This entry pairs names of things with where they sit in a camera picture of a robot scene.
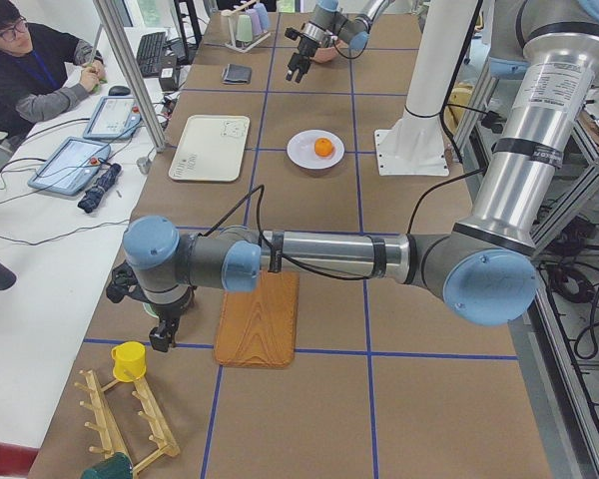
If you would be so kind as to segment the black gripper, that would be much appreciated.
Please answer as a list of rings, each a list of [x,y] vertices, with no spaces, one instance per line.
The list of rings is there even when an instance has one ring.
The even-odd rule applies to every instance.
[[[149,340],[151,347],[159,352],[168,351],[168,339],[169,346],[176,347],[177,340],[176,335],[180,325],[181,317],[192,307],[194,303],[195,295],[193,293],[187,293],[180,299],[169,303],[169,304],[154,304],[149,303],[154,311],[158,314],[158,320],[164,322],[168,329],[165,330],[161,326],[157,326],[151,329],[149,333]]]
[[[311,58],[315,55],[319,43],[315,40],[302,37],[298,44],[298,50],[292,54],[288,63],[286,80],[292,81],[296,75],[295,82],[300,83],[304,75],[308,72],[311,64]]]

